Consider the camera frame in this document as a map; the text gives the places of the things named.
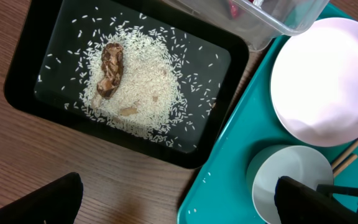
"tray rim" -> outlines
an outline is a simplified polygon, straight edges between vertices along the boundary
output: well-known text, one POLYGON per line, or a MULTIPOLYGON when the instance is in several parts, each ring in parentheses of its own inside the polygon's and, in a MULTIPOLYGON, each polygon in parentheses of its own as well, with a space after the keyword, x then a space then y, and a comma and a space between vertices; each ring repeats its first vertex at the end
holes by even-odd
POLYGON ((202 166, 207 161, 215 140, 228 118, 227 112, 235 94, 235 87, 240 82, 249 61, 249 50, 246 43, 232 33, 201 21, 158 0, 105 1, 122 4, 146 16, 153 17, 211 42, 230 53, 231 63, 216 100, 219 106, 215 107, 211 113, 196 150, 185 153, 163 147, 131 136, 124 131, 119 131, 103 124, 92 123, 86 118, 36 100, 34 86, 63 0, 33 0, 31 2, 4 84, 5 99, 17 110, 177 166, 187 169, 202 166))
MULTIPOLYGON (((338 15, 343 15, 346 16, 347 18, 350 18, 350 16, 348 16, 344 11, 340 10, 339 8, 337 8, 336 6, 334 6, 332 3, 328 3, 327 6, 324 8, 325 9, 330 9, 332 11, 336 12, 336 15, 333 16, 327 16, 327 17, 336 17, 338 15)), ((283 39, 289 38, 287 36, 280 36, 277 37, 273 43, 271 44, 270 48, 268 49, 267 53, 265 54, 264 59, 262 60, 262 62, 260 63, 260 65, 258 66, 258 69, 256 70, 254 76, 252 77, 250 83, 248 84, 246 90, 244 91, 244 94, 241 96, 241 99, 239 100, 238 104, 236 105, 236 108, 234 109, 232 115, 230 116, 229 120, 227 121, 224 129, 222 130, 222 133, 219 135, 218 140, 216 141, 216 144, 214 145, 214 148, 211 152, 211 155, 209 157, 209 159, 207 160, 206 164, 201 168, 200 172, 197 175, 197 178, 195 179, 195 181, 193 182, 193 185, 191 186, 190 190, 188 191, 184 201, 182 202, 182 204, 180 205, 180 208, 178 209, 178 213, 177 213, 177 224, 186 224, 186 221, 181 221, 180 217, 181 214, 185 214, 185 212, 183 211, 185 209, 185 206, 189 204, 191 198, 194 196, 195 192, 197 191, 198 185, 202 182, 202 177, 205 176, 205 174, 208 172, 208 168, 210 166, 210 164, 213 163, 216 155, 219 152, 219 149, 221 148, 223 141, 225 140, 227 133, 230 131, 230 129, 232 128, 231 123, 236 122, 238 120, 238 116, 240 113, 241 105, 243 103, 246 103, 246 100, 248 100, 248 98, 250 97, 248 94, 253 91, 253 89, 255 88, 256 83, 259 80, 259 73, 260 70, 269 62, 269 60, 271 60, 271 57, 273 57, 275 54, 278 55, 278 53, 280 51, 277 51, 277 49, 279 47, 282 47, 280 45, 284 45, 285 43, 282 43, 283 39)))

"pile of rice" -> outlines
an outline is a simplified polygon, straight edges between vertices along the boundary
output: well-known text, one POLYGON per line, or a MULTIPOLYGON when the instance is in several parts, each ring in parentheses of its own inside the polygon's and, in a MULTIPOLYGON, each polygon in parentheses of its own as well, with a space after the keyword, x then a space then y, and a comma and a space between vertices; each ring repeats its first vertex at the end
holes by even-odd
POLYGON ((180 93, 178 83, 178 77, 183 75, 175 71, 177 65, 173 64, 177 59, 169 54, 165 38, 155 33, 154 39, 143 34, 141 28, 135 26, 124 30, 118 26, 114 36, 103 34, 101 43, 93 43, 94 47, 84 52, 89 60, 89 80, 83 94, 80 93, 85 106, 82 109, 87 116, 95 116, 111 127, 153 142, 167 141, 166 136, 153 133, 166 134, 171 125, 183 122, 187 100, 180 93), (108 43, 124 47, 124 74, 118 91, 110 100, 103 99, 101 106, 94 111, 91 109, 92 99, 99 94, 96 85, 104 77, 101 54, 108 43), (131 107, 137 108, 137 114, 120 114, 122 109, 131 107), (172 111, 176 116, 170 119, 172 111))

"tray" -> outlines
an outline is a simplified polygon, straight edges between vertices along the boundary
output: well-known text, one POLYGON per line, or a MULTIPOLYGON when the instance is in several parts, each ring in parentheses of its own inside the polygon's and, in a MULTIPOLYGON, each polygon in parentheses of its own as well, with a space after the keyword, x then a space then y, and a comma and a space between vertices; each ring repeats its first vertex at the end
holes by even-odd
MULTIPOLYGON (((347 17, 332 4, 320 18, 347 17)), ((281 36, 272 44, 248 89, 216 142, 211 156, 198 174, 178 211, 178 224, 191 223, 264 223, 252 203, 246 184, 249 162, 263 148, 275 144, 300 144, 280 124, 270 99, 270 75, 274 61, 289 37, 281 36)), ((316 148, 329 161, 349 144, 316 148)), ((335 183, 358 187, 358 160, 340 174, 335 183)), ((337 198, 351 209, 356 198, 337 198)))
POLYGON ((206 162, 228 119, 248 56, 238 36, 160 1, 33 0, 4 94, 8 103, 26 113, 178 166, 197 168, 206 162), (157 30, 165 36, 169 54, 182 61, 181 66, 175 65, 175 71, 180 67, 183 74, 178 88, 187 99, 186 109, 180 109, 193 116, 181 118, 183 122, 172 125, 169 132, 154 132, 165 141, 151 142, 112 128, 107 117, 89 113, 82 104, 80 93, 90 74, 86 49, 106 43, 105 36, 116 34, 119 26, 129 32, 139 28, 149 36, 149 31, 157 30), (192 92, 190 85, 199 90, 192 92))

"red object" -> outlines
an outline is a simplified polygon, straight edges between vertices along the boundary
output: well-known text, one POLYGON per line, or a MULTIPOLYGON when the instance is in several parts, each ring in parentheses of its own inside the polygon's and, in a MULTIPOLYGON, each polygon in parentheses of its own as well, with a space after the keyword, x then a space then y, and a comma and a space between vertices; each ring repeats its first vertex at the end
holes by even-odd
POLYGON ((234 4, 232 0, 227 0, 227 2, 229 3, 230 14, 233 17, 233 19, 239 17, 243 13, 243 10, 239 9, 239 6, 234 4))

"white bowl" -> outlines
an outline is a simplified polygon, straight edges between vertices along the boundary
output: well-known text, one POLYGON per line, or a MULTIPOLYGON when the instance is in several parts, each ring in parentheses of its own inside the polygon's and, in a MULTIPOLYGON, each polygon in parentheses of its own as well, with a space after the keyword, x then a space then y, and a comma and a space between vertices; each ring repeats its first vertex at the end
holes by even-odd
POLYGON ((358 22, 322 19, 288 40, 270 94, 279 120, 299 140, 331 147, 358 138, 358 22))
POLYGON ((247 185, 259 216, 267 223, 281 223, 274 195, 282 176, 316 190, 319 184, 334 184, 333 171, 327 159, 306 146, 272 146, 260 151, 247 169, 247 185))

